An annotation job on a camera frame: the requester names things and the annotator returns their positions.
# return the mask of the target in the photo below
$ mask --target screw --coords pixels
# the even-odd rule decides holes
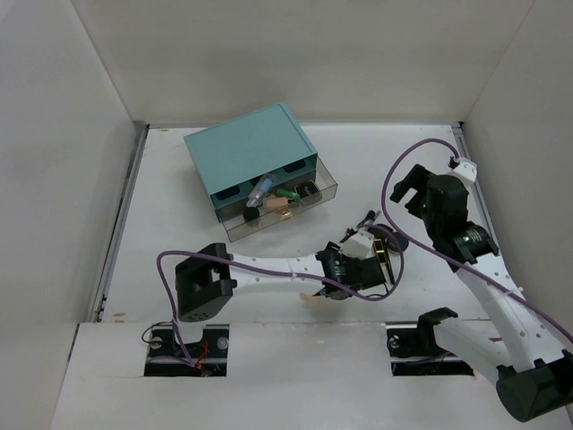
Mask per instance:
[[[227,339],[227,338],[218,338],[218,339],[217,339],[217,348],[219,348],[219,349],[227,349],[227,348],[229,348],[229,339]]]
[[[163,340],[159,336],[156,336],[155,338],[151,339],[150,348],[151,349],[161,348],[161,342],[162,341]]]
[[[392,336],[390,339],[388,339],[388,346],[392,349],[400,348],[400,338],[396,335]]]

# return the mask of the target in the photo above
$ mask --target white wall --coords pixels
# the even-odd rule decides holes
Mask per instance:
[[[570,331],[572,22],[573,2],[537,1],[464,127],[512,274]]]
[[[532,0],[73,0],[134,119],[467,116]]]
[[[78,322],[109,240],[134,127],[72,5],[0,21],[0,322]]]

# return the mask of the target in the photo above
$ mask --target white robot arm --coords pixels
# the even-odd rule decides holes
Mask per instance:
[[[394,342],[389,348],[396,357],[433,357],[444,350],[461,357],[495,385],[515,419],[528,421],[573,402],[573,356],[515,299],[525,300],[509,276],[498,246],[484,228],[467,220],[467,188],[475,182],[476,165],[469,159],[453,159],[450,167],[447,175],[434,175],[416,165],[395,186],[390,199],[399,202],[415,189],[406,207],[423,219],[433,248],[455,262],[470,264],[507,290],[501,292],[471,271],[450,264],[490,316],[503,343],[489,341],[455,312],[441,308],[421,315],[410,341]],[[286,259],[227,254],[224,244],[212,244],[200,251],[201,258],[191,257],[175,268],[179,320],[206,321],[233,294],[292,291],[337,300],[359,295],[363,289],[385,284],[372,242],[372,235],[360,230],[342,244],[329,243],[316,254]],[[205,255],[216,261],[205,261]],[[250,270],[241,267],[246,264]],[[316,283],[309,280],[324,279],[339,286],[322,282],[317,293]]]
[[[416,165],[396,184],[390,199],[399,202],[414,188],[416,194],[406,207],[423,219],[433,248],[504,288],[502,292],[472,271],[450,265],[490,316],[503,344],[479,336],[455,312],[442,308],[418,320],[414,336],[418,345],[395,342],[393,347],[405,349],[397,357],[413,349],[446,350],[461,357],[495,385],[511,416],[525,422],[573,402],[573,356],[537,315],[516,300],[525,301],[498,246],[485,229],[467,221],[467,188],[475,181],[475,164],[453,159],[450,167],[447,175],[437,176]]]

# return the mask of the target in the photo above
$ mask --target green object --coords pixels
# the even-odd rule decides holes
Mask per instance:
[[[301,200],[301,196],[299,194],[293,193],[292,191],[283,190],[282,188],[277,190],[277,195],[281,197],[287,197],[291,200]]]

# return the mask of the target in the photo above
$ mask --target white floor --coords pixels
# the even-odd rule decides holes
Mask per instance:
[[[339,240],[346,228],[355,225],[368,210],[380,208],[383,179],[405,149],[429,137],[456,145],[449,125],[324,124],[303,125],[303,129],[338,181],[336,198],[227,245],[229,252],[256,257],[314,254],[329,241]],[[227,242],[184,144],[183,137],[197,130],[150,130],[115,262],[104,322],[169,319],[156,256],[166,249],[199,251],[213,242]],[[440,145],[426,145],[398,169],[395,181],[401,180],[415,163],[446,172],[450,155]],[[409,215],[403,204],[391,203],[389,210],[406,231],[429,243],[422,221]],[[469,210],[472,220],[484,224],[473,195]],[[165,260],[172,286],[179,261]],[[325,299],[317,306],[308,306],[297,294],[246,295],[234,297],[210,323],[412,321],[442,306],[456,310],[463,318],[487,318],[446,263],[412,246],[406,252],[403,283],[384,302]]]
[[[224,378],[142,377],[143,323],[82,324],[52,430],[570,430],[514,420],[481,375],[393,377],[384,325],[231,325]]]

